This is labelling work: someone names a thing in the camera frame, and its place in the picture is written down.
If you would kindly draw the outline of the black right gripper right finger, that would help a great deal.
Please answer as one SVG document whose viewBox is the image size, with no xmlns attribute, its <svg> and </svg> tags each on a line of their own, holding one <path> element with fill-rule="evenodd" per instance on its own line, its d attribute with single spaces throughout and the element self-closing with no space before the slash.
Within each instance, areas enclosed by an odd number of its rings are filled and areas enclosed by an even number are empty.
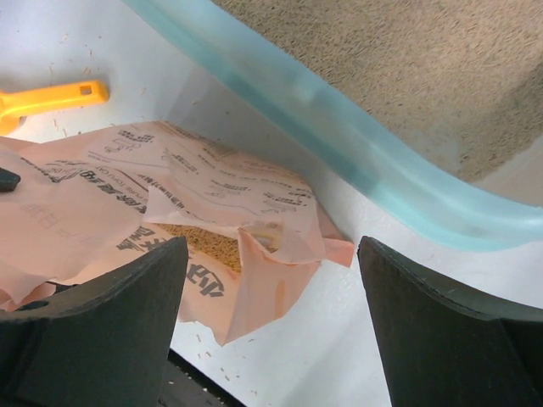
<svg viewBox="0 0 543 407">
<path fill-rule="evenodd" d="M 542 311 L 420 265 L 372 237 L 361 279 L 393 406 L 540 406 Z"/>
</svg>

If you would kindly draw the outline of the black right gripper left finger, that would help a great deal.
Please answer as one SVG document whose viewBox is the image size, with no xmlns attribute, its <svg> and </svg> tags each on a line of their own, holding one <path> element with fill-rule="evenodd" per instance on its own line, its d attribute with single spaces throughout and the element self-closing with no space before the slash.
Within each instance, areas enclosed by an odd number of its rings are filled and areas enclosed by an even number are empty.
<svg viewBox="0 0 543 407">
<path fill-rule="evenodd" d="M 1 314 L 3 406 L 155 406 L 188 264 L 182 237 Z"/>
</svg>

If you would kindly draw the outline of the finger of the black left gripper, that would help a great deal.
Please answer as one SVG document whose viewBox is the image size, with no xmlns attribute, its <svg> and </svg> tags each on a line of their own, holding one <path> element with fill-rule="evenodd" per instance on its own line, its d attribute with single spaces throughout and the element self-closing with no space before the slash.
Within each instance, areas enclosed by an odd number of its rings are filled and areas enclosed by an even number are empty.
<svg viewBox="0 0 543 407">
<path fill-rule="evenodd" d="M 20 176 L 10 170 L 0 169 L 0 192 L 13 192 L 20 183 Z"/>
</svg>

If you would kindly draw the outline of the pink cat litter bag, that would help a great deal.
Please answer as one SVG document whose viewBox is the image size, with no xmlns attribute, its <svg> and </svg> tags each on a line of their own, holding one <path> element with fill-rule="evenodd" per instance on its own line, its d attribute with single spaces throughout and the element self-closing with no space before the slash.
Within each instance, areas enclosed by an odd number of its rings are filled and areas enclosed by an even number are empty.
<svg viewBox="0 0 543 407">
<path fill-rule="evenodd" d="M 1 307 L 83 283 L 173 237 L 188 245 L 179 318 L 230 343 L 283 317 L 344 238 L 290 170 L 165 122 L 37 144 L 4 138 Z"/>
</svg>

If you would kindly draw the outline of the yellow plastic litter scoop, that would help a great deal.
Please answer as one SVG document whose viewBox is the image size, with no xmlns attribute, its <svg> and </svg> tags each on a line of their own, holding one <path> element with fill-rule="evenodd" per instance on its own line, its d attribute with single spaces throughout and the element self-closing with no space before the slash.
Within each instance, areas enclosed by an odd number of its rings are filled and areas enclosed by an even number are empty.
<svg viewBox="0 0 543 407">
<path fill-rule="evenodd" d="M 23 92 L 1 92 L 1 136 L 15 131 L 22 118 L 109 101 L 102 81 L 82 81 Z"/>
</svg>

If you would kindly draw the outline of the teal and beige litter box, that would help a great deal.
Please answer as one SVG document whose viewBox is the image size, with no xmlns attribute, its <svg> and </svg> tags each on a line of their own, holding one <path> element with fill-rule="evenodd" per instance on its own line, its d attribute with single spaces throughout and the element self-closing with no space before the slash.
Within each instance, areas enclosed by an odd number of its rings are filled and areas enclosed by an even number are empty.
<svg viewBox="0 0 543 407">
<path fill-rule="evenodd" d="M 542 211 L 430 164 L 303 64 L 210 1 L 131 9 L 271 123 L 405 226 L 454 248 L 542 238 Z"/>
</svg>

